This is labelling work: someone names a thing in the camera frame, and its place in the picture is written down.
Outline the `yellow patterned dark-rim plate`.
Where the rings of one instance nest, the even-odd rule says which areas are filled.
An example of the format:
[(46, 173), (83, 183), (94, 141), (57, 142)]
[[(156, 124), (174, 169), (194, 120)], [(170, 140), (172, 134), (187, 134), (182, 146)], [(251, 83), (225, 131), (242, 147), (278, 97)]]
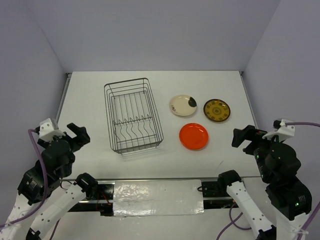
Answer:
[(203, 113), (207, 119), (215, 123), (222, 123), (229, 119), (231, 109), (221, 99), (210, 99), (203, 106)]

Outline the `orange plate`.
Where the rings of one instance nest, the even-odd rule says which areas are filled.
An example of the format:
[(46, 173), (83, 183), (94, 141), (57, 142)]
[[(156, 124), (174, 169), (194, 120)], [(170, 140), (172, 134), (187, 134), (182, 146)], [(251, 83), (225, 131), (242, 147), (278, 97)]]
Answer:
[(178, 134), (181, 144), (189, 150), (201, 150), (209, 141), (208, 131), (198, 123), (187, 123)]

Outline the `wire dish rack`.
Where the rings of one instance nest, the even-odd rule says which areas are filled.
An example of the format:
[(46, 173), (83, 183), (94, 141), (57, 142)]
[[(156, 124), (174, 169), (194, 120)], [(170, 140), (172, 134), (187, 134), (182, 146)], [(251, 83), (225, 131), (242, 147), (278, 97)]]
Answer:
[(104, 97), (110, 148), (115, 153), (157, 148), (163, 142), (160, 117), (147, 78), (107, 83)]

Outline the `cream plate with black spot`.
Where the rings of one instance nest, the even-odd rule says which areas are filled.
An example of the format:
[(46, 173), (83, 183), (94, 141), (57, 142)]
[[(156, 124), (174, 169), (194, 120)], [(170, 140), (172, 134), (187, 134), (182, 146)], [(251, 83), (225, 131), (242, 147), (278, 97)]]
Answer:
[(190, 95), (180, 94), (170, 100), (169, 107), (174, 115), (178, 117), (188, 117), (197, 110), (197, 102)]

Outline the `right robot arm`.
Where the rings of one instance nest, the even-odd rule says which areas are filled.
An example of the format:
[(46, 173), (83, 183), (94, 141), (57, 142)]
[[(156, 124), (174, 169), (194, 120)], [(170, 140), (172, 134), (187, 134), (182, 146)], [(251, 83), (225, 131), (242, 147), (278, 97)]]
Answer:
[(235, 128), (231, 145), (238, 148), (244, 141), (249, 141), (243, 152), (254, 156), (261, 180), (266, 184), (265, 192), (274, 209), (276, 223), (271, 223), (262, 213), (235, 170), (219, 174), (217, 190), (223, 196), (232, 197), (257, 240), (303, 240), (313, 198), (297, 177), (301, 162), (296, 151), (285, 144), (285, 140), (295, 135), (295, 124), (276, 120), (273, 127), (271, 132), (252, 125)]

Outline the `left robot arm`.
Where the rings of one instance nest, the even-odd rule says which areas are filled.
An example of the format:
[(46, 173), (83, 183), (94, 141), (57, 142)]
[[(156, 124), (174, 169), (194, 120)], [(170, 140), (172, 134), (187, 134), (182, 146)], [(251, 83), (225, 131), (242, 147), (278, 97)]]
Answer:
[(67, 128), (74, 137), (61, 131), (50, 118), (28, 130), (38, 160), (21, 179), (12, 211), (0, 226), (2, 240), (41, 240), (79, 201), (97, 196), (98, 181), (85, 172), (78, 175), (60, 198), (48, 208), (42, 208), (61, 180), (71, 175), (75, 152), (91, 141), (84, 126), (69, 123)]

